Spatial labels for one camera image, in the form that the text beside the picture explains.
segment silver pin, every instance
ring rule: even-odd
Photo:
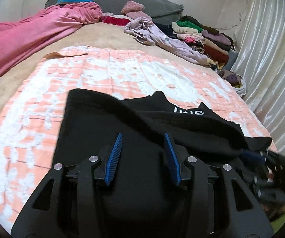
[[[89,160],[90,162],[96,162],[98,160],[98,156],[91,156]]]
[[[62,167],[63,167],[63,165],[61,163],[57,163],[54,165],[55,170],[60,170]]]
[[[194,157],[194,156],[189,156],[189,157],[187,158],[187,160],[188,160],[190,163],[195,163],[195,162],[197,161],[196,157]]]
[[[224,168],[224,170],[226,170],[226,171],[231,171],[231,170],[232,170],[232,167],[231,167],[229,164],[223,165],[223,168]]]

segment curtain fold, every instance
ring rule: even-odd
[[[285,155],[285,0],[248,0],[235,45],[232,71],[246,81],[243,99]]]

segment beige bed sheet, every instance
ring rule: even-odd
[[[124,28],[105,23],[85,25],[75,33],[43,48],[28,59],[19,63],[0,78],[0,113],[8,100],[14,95],[22,82],[34,71],[38,62],[46,54],[60,51],[69,46],[90,45],[98,48],[143,50],[147,54],[168,59],[184,67],[200,68],[213,76],[217,74],[210,68],[195,65],[173,55],[157,46],[145,46],[138,43],[132,36],[124,33]]]

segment white curtain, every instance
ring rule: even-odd
[[[243,99],[285,155],[285,0],[248,0],[235,44],[232,71],[246,81]]]

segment red cloth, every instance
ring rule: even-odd
[[[126,26],[130,20],[129,19],[118,19],[111,16],[102,16],[101,18],[103,23],[117,25],[117,26]]]
[[[16,64],[71,33],[99,21],[94,2],[52,5],[19,22],[0,23],[0,77]]]
[[[210,56],[213,60],[218,61],[220,63],[227,63],[229,61],[228,55],[224,55],[221,52],[207,45],[204,45],[204,53]]]

